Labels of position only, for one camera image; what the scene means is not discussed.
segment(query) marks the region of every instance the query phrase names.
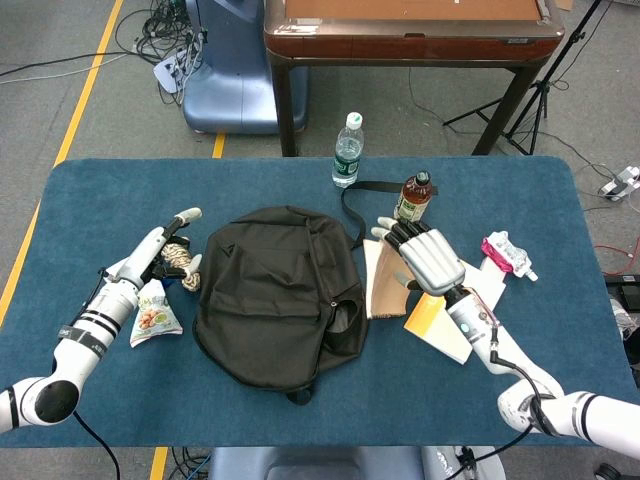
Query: snack bag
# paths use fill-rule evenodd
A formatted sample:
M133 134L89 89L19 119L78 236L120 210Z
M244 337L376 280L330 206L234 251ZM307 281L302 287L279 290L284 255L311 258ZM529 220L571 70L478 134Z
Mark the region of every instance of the snack bag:
M159 280L151 280L138 294L138 313L131 330L131 347L165 333L182 334L182 326L173 314L164 287Z

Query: rope toy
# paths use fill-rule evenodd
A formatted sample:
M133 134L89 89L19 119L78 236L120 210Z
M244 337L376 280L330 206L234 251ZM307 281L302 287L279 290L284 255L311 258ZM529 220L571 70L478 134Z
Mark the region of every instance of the rope toy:
M192 260L191 253L184 245L179 243L167 243L162 249L162 258L175 268L186 268ZM190 292L200 289L200 273L194 273L182 280L182 286Z

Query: brown bottle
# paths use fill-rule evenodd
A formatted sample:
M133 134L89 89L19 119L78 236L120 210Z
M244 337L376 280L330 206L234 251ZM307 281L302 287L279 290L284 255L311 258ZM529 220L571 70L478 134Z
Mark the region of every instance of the brown bottle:
M426 170L410 177L402 187L393 217L404 218L410 222L420 220L433 196L431 175Z

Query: yellow floor line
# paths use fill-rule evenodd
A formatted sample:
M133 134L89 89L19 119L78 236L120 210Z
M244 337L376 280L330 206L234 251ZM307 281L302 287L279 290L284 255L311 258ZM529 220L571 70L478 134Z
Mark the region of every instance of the yellow floor line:
M222 158L225 137L226 135L224 133L218 133L216 135L216 140L213 143L213 152L211 154L212 158ZM168 447L156 447L156 451L153 454L153 463L151 464L149 480L162 480L164 476L164 469L167 464L168 450Z
M118 13L120 13L120 7L122 7L123 1L124 0L115 0L113 8L111 9L111 14L109 15L109 19L107 20L107 24L104 27L102 39L100 40L100 44L98 45L98 50L96 51L96 53L103 53L106 51L107 45L109 44L109 38L111 38L111 34L113 33L113 27L116 24L116 19L118 18ZM96 68L94 68L93 70L89 70L89 75L87 76L87 80L84 82L84 88L82 89L82 93L80 94L80 98L78 99L78 103L76 104L76 109L74 110L71 121L69 122L69 126L67 127L67 133L65 133L64 139L62 140L62 145L60 146L60 150L58 150L58 155L56 156L56 160L53 164L54 167L61 164L67 159L67 154L69 153L69 149L71 148L73 138L76 135L76 130L78 129L78 125L80 124L80 119L82 118L82 114L84 113L84 108L87 106L87 102L89 101L89 95L91 95L91 90L93 89L93 84L96 81L101 63L102 56L93 58L93 63L91 64L91 66ZM4 317L7 314L7 310L9 309L9 304L11 303L11 299L13 298L13 294L15 293L16 285L18 284L18 279L20 278L20 273L22 271L22 266L24 265L24 259L27 256L29 246L31 245L31 238L33 236L33 230L38 218L39 208L40 204L38 203L36 211L31 218L31 223L29 224L27 233L22 240L22 245L20 246L20 250L18 251L18 256L16 257L13 268L11 268L11 272L9 273L7 284L2 291L2 297L0 297L0 327L4 322Z
M124 0L116 0L113 4L111 15L109 15L107 25L104 27L102 39L100 40L100 44L98 45L98 50L96 53L104 53L107 51L107 45L109 45L109 39L111 38L111 33L113 32L113 27L116 24L116 20L118 18L118 14L120 13L120 8L122 7L123 1ZM100 67L100 64L102 64L102 58L102 55L93 57L93 63L91 64L91 66ZM73 138L76 135L76 130L78 129L80 119L82 118L84 109L87 106L87 102L89 101L89 95L91 95L91 90L93 89L93 84L96 81L99 70L100 68L93 68L92 70L89 70L89 75L87 75L87 80L84 82L84 88L82 89L82 93L80 94L80 98L78 99L78 103L76 104L76 109L73 111L71 121L69 122L69 126L67 127L67 133L65 133L64 135L62 145L60 146L60 150L58 151L58 156L56 157L56 161L53 164L54 167L61 164L67 159L67 155L69 154L69 150L71 149L71 144L73 143Z
M211 158L222 158L225 137L226 135L224 133L216 134L216 141L213 142L213 153L211 154Z
M169 447L156 447L156 451L153 453L149 480L162 480L164 478L164 467L167 464L168 452Z

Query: robotic arm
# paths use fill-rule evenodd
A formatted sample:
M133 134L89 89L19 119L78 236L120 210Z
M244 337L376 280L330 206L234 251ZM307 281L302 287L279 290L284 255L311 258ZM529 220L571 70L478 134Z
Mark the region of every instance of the robotic arm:
M498 397L504 421L518 431L570 435L640 459L640 406L589 392L565 395L535 365L473 292L464 289L464 266L444 236L417 222L381 217L372 233L404 259L420 288L444 296L447 312L487 369L521 378Z
M21 380L0 393L0 434L27 425L55 425L73 413L84 382L136 308L140 289L152 278L184 278L197 270L200 255L188 268L177 269L162 266L159 254L178 229L201 216L199 208L178 213L107 270L106 284L71 325L60 329L60 342L53 352L54 372Z

